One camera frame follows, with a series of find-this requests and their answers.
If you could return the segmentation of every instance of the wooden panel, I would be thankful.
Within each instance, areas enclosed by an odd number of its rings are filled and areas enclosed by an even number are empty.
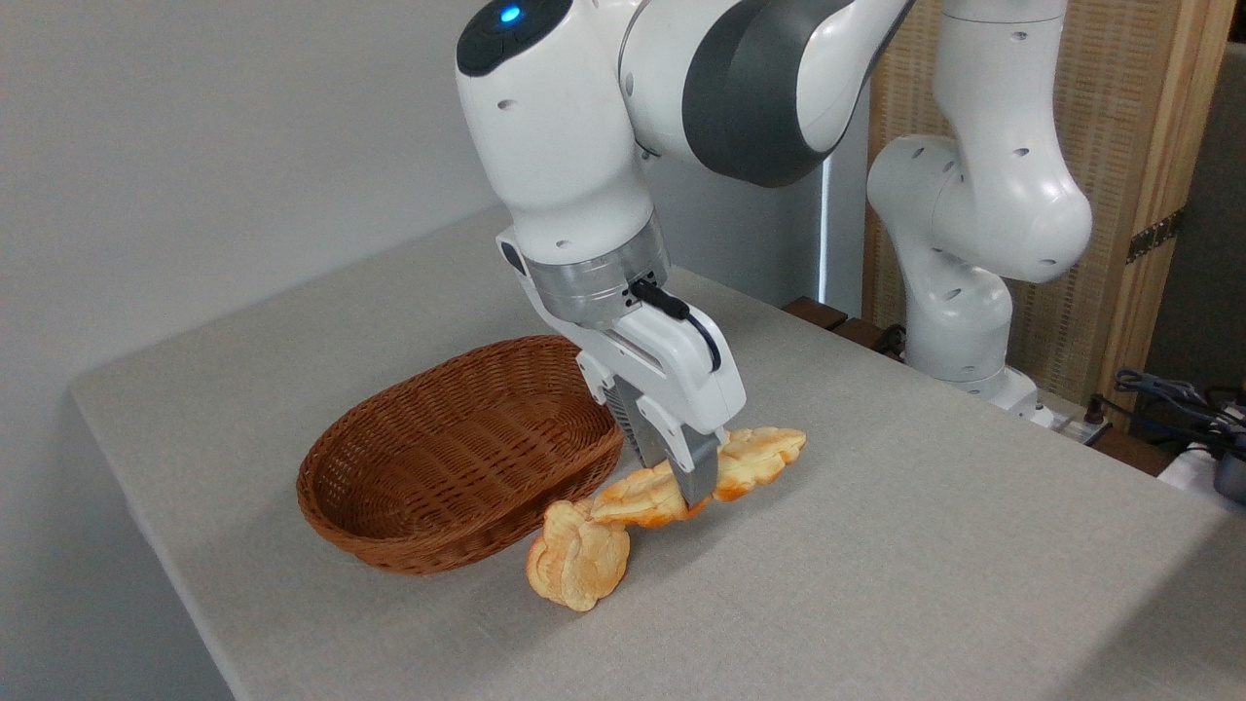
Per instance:
[[[875,73],[871,156],[898,136],[948,133],[928,88],[939,5],[918,0]],[[1232,0],[1070,2],[1055,117],[1069,168],[1094,208],[1094,234],[1082,261],[1060,279],[1009,281],[1015,301],[1009,362],[1044,391],[1084,402],[1106,365],[1149,339],[1154,314],[1148,320],[1126,304],[1158,300],[1153,288],[1166,274],[1165,253],[1125,286],[1129,240],[1185,199],[1210,101],[1204,87],[1214,85],[1231,10]],[[877,325],[901,321],[900,268],[872,212],[866,237],[865,318]],[[1125,315],[1140,327],[1111,335],[1114,320]],[[1113,360],[1105,364],[1109,345]]]
[[[831,329],[831,332],[866,347],[873,347],[882,340],[882,329],[861,319],[849,319]]]
[[[1143,204],[1134,217],[1138,230],[1186,202],[1234,11],[1234,4],[1222,0],[1182,7],[1141,181]],[[1113,392],[1113,376],[1121,367],[1146,365],[1172,249],[1170,240],[1128,264],[1121,274],[1096,386],[1126,407],[1134,406],[1134,396]]]
[[[1160,477],[1160,473],[1172,464],[1171,453],[1165,453],[1115,427],[1108,430],[1093,448],[1151,477]]]
[[[782,310],[794,316],[805,319],[814,325],[825,327],[826,330],[831,330],[841,322],[849,320],[849,315],[844,311],[836,309],[835,306],[822,304],[815,299],[810,299],[809,296],[797,296],[787,303]]]

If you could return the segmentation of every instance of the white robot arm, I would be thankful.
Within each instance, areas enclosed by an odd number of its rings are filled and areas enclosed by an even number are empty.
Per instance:
[[[1034,383],[1004,365],[1012,295],[1090,240],[1090,204],[1064,163],[1052,88],[1067,0],[946,0],[934,97],[957,139],[893,141],[868,195],[900,258],[906,362],[1049,425]]]
[[[795,182],[847,127],[913,0],[493,0],[457,46],[464,112],[515,225],[498,245],[647,466],[714,489],[745,395],[714,321],[667,294],[642,161]]]

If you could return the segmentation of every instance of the brown wicker basket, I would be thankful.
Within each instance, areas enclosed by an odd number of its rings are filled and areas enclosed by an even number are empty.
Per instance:
[[[346,412],[297,483],[325,540],[383,570],[432,574],[487,558],[582,499],[623,436],[593,402],[559,335],[503,340]]]

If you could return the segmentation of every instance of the bread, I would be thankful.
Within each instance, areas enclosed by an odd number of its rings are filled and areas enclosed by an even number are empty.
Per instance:
[[[794,430],[731,432],[718,449],[713,499],[734,502],[759,484],[770,484],[804,447],[805,435]],[[630,538],[624,527],[659,528],[687,520],[709,502],[689,509],[669,462],[635,471],[597,499],[554,502],[546,510],[543,532],[528,549],[528,583],[556,604],[588,611],[614,591],[627,572]]]
[[[805,447],[805,435],[787,428],[733,431],[718,449],[718,487],[714,499],[735,502],[759,484],[770,484],[784,468],[796,462]],[[592,518],[603,524],[660,528],[700,513],[709,499],[688,509],[670,463],[635,471],[606,488],[593,501]]]
[[[735,502],[759,484],[770,484],[796,462],[805,435],[790,428],[733,431],[718,452],[714,499]]]
[[[527,562],[528,583],[537,594],[581,613],[614,591],[632,549],[623,527],[593,523],[591,508],[588,499],[551,504]]]
[[[592,519],[599,524],[662,528],[688,520],[709,504],[709,498],[689,509],[679,493],[670,463],[635,471],[616,482],[593,501]]]

